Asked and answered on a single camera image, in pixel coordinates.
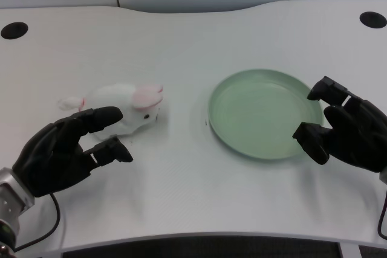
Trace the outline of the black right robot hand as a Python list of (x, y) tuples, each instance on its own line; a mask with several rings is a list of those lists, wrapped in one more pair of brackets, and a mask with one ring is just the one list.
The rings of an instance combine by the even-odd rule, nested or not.
[(331, 125), (302, 122), (296, 129), (293, 138), (309, 157), (320, 165), (333, 156), (374, 173), (386, 169), (386, 115), (381, 110), (327, 76), (307, 99), (328, 103), (324, 116)]

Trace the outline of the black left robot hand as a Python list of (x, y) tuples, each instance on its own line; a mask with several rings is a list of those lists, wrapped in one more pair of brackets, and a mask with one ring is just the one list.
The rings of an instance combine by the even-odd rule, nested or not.
[(115, 160), (130, 163), (133, 157), (117, 137), (89, 150), (79, 144), (82, 136), (102, 131), (122, 118), (119, 108), (108, 106), (50, 123), (26, 143), (12, 171), (39, 198), (68, 189), (89, 177), (92, 170)]

